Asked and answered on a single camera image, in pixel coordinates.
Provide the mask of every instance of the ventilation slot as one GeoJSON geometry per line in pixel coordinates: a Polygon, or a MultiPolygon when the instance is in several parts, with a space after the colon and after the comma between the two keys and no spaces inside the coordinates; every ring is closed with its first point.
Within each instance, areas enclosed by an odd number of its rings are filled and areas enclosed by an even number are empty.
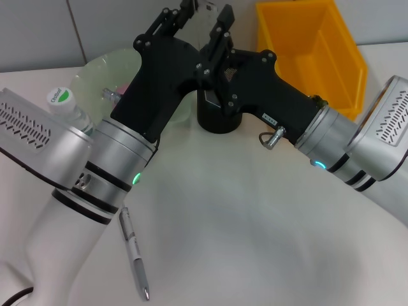
{"type": "Polygon", "coordinates": [[[7,103],[0,105],[0,133],[6,133],[34,150],[47,145],[51,131],[40,122],[30,119],[15,107],[7,103]]]}
{"type": "Polygon", "coordinates": [[[390,145],[396,145],[403,135],[407,123],[408,93],[400,91],[376,131],[377,138],[390,145]]]}

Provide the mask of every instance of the black bracket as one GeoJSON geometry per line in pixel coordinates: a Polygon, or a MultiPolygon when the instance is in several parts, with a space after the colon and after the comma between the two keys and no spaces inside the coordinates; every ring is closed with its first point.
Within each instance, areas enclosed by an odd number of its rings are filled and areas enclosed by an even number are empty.
{"type": "Polygon", "coordinates": [[[317,103],[283,81],[275,72],[270,50],[232,50],[219,70],[215,93],[225,115],[251,113],[276,129],[283,126],[292,144],[319,111],[317,103]]]}
{"type": "Polygon", "coordinates": [[[202,52],[174,38],[193,13],[188,6],[180,10],[165,8],[146,33],[137,36],[133,43],[142,56],[142,66],[111,118],[151,143],[159,138],[187,93],[215,87],[217,70],[232,48],[228,29],[234,17],[229,5],[221,12],[210,34],[210,43],[202,52]]]}

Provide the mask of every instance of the metal knob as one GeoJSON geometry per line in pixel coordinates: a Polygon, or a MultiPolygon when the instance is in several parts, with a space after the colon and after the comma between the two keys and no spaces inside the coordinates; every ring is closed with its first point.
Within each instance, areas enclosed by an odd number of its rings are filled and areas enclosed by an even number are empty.
{"type": "Polygon", "coordinates": [[[267,148],[268,150],[272,150],[278,141],[285,135],[285,128],[283,126],[278,127],[278,129],[275,131],[275,133],[269,138],[269,140],[263,142],[263,146],[267,148]]]}

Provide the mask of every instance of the cable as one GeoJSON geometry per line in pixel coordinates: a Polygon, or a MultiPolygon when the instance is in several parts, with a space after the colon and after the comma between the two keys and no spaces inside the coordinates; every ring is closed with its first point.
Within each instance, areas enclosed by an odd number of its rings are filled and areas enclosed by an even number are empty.
{"type": "Polygon", "coordinates": [[[32,293],[33,287],[24,289],[15,295],[13,295],[11,298],[9,298],[2,306],[12,306],[15,302],[17,302],[19,299],[21,299],[23,296],[28,295],[29,293],[32,293]]]}
{"type": "Polygon", "coordinates": [[[272,132],[263,132],[263,133],[259,134],[259,136],[258,136],[259,142],[260,142],[262,145],[264,145],[264,143],[265,143],[265,142],[262,140],[262,137],[265,136],[265,135],[272,136],[273,133],[272,133],[272,132]]]}

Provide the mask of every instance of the white wall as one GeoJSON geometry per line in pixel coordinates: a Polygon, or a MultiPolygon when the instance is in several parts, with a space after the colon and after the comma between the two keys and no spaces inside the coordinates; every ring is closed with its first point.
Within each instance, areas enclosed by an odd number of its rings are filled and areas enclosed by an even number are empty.
{"type": "Polygon", "coordinates": [[[408,41],[408,0],[335,0],[359,45],[408,41]]]}
{"type": "MultiPolygon", "coordinates": [[[[131,47],[167,6],[180,0],[70,0],[88,60],[131,47]]],[[[257,0],[212,0],[232,4],[237,48],[255,50],[257,0]]],[[[408,41],[408,0],[336,0],[357,44],[408,41]]],[[[192,25],[182,37],[194,43],[192,25]]],[[[0,72],[84,64],[66,0],[0,0],[0,72]]]]}
{"type": "Polygon", "coordinates": [[[65,0],[0,0],[0,72],[83,64],[65,0]]]}

